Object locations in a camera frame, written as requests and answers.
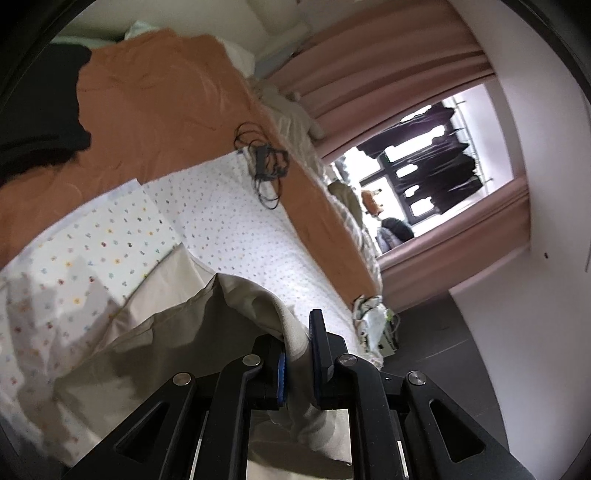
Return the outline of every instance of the black metal frame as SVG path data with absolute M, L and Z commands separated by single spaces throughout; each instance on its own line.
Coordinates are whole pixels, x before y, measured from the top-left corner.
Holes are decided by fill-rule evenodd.
M 316 403 L 348 409 L 355 480 L 533 480 L 431 379 L 385 374 L 349 354 L 342 337 L 326 332 L 321 310 L 310 312 L 309 326 Z M 283 403 L 281 347 L 260 336 L 254 355 L 219 374 L 175 375 L 65 480 L 188 480 L 193 464 L 196 480 L 246 478 L 251 410 Z
M 451 122 L 446 122 L 443 126 L 445 127 L 446 135 L 454 136 L 454 137 L 456 136 L 456 134 L 454 133 L 456 130 L 454 129 Z M 381 168 L 377 172 L 372 173 L 371 175 L 365 177 L 363 180 L 361 180 L 359 182 L 359 185 L 361 185 L 361 187 L 364 188 L 368 184 L 370 184 L 376 180 L 379 180 L 381 178 L 386 177 L 390 183 L 390 186 L 392 188 L 392 191 L 394 192 L 394 195 L 396 195 L 396 198 L 398 199 L 398 203 L 400 204 L 402 211 L 404 212 L 404 215 L 406 217 L 406 221 L 410 225 L 416 225 L 417 223 L 422 222 L 423 220 L 426 220 L 427 218 L 429 218 L 433 215 L 437 215 L 439 213 L 438 208 L 433 207 L 428 212 L 425 212 L 421 215 L 415 215 L 413 213 L 413 210 L 410 208 L 410 206 L 414 202 L 409 202 L 408 200 L 410 200 L 410 199 L 407 199 L 404 196 L 404 193 L 399 194 L 397 192 L 396 187 L 401 182 L 396 175 L 396 171 L 405 167 L 406 165 L 411 164 L 412 163 L 411 159 L 413 158 L 413 156 L 417 155 L 419 153 L 420 153 L 420 150 L 417 152 L 414 152 L 410 155 L 407 155 L 406 157 L 399 158 L 398 160 L 395 160 L 392 162 L 388 159 L 386 152 L 382 152 L 377 158 L 378 163 Z

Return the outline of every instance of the black cable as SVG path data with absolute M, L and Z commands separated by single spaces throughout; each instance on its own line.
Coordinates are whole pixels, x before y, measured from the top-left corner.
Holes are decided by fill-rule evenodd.
M 281 178 L 287 175 L 289 168 L 289 155 L 284 150 L 279 150 L 271 145 L 267 134 L 262 127 L 253 122 L 244 122 L 235 130 L 234 148 L 248 149 L 255 160 L 255 174 L 252 185 L 261 204 L 275 210 L 279 206 L 283 185 Z M 264 181 L 277 182 L 277 195 L 273 198 L 266 197 L 261 191 Z

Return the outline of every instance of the beige fabric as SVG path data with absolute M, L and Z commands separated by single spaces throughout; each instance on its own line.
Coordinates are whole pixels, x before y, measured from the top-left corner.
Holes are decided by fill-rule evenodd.
M 339 202 L 347 207 L 347 209 L 353 215 L 353 218 L 359 225 L 359 228 L 363 228 L 363 211 L 361 210 L 361 204 L 355 192 L 350 187 L 339 180 L 332 182 L 328 186 L 329 192 L 339 199 Z
M 138 292 L 138 298 L 153 293 L 155 284 Z M 270 414 L 274 423 L 259 419 L 252 455 L 260 464 L 279 469 L 274 473 L 279 475 L 282 468 L 294 468 L 293 458 L 280 452 L 302 450 L 309 458 L 301 465 L 308 471 L 301 473 L 312 473 L 314 459 L 320 459 L 321 470 L 340 472 L 331 478 L 350 478 L 344 464 L 351 458 L 348 416 L 345 411 L 312 406 L 305 328 L 277 297 L 243 278 L 217 274 L 185 303 L 152 315 L 58 379 L 55 393 L 92 432 L 105 437 L 175 373 L 189 371 L 202 377 L 219 372 L 249 353 L 263 333 L 285 342 L 288 400 L 287 408 Z
M 154 313 L 187 301 L 215 275 L 179 245 L 158 265 L 111 321 L 95 352 L 138 326 Z
M 467 280 L 530 241 L 525 177 L 378 258 L 384 304 L 401 312 Z

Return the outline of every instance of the window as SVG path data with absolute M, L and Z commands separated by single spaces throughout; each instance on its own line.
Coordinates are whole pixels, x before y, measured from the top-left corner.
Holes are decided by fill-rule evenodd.
M 431 108 L 430 105 L 421 108 L 411 115 L 404 117 L 402 121 L 410 120 L 426 112 L 429 108 Z M 375 190 L 373 187 L 378 184 L 378 180 L 383 180 L 384 183 L 381 184 L 382 191 L 388 192 L 388 197 L 396 199 L 396 204 L 401 209 L 400 212 L 396 212 L 397 215 L 388 216 L 404 218 L 411 225 L 415 225 L 431 215 L 438 213 L 438 210 L 431 202 L 431 197 L 421 198 L 417 195 L 417 199 L 413 201 L 413 196 L 419 189 L 419 185 L 413 185 L 412 183 L 409 185 L 409 182 L 413 181 L 416 176 L 407 179 L 405 177 L 417 171 L 420 174 L 420 168 L 410 161 L 413 158 L 413 154 L 429 147 L 433 144 L 434 139 L 446 134 L 455 135 L 453 126 L 449 122 L 446 125 L 438 125 L 426 134 L 418 135 L 400 145 L 387 147 L 378 157 L 377 161 L 362 155 L 363 158 L 360 159 L 360 163 L 364 165 L 365 171 L 363 173 L 366 176 L 359 182 L 361 187 L 368 190 Z M 347 165 L 349 165 L 349 153 L 347 153 L 347 161 Z

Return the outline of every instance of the plush toy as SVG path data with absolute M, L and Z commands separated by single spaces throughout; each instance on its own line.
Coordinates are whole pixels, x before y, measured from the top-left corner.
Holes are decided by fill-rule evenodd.
M 251 85 L 264 105 L 283 113 L 292 121 L 302 124 L 312 140 L 324 138 L 323 128 L 298 103 L 301 99 L 299 93 L 293 92 L 283 96 L 279 93 L 279 88 L 266 80 L 253 80 Z
M 378 202 L 375 201 L 374 197 L 381 193 L 382 189 L 377 190 L 361 190 L 361 201 L 363 202 L 363 206 L 367 209 L 368 213 L 372 217 L 377 217 L 380 213 L 384 211 L 384 206 L 379 205 Z

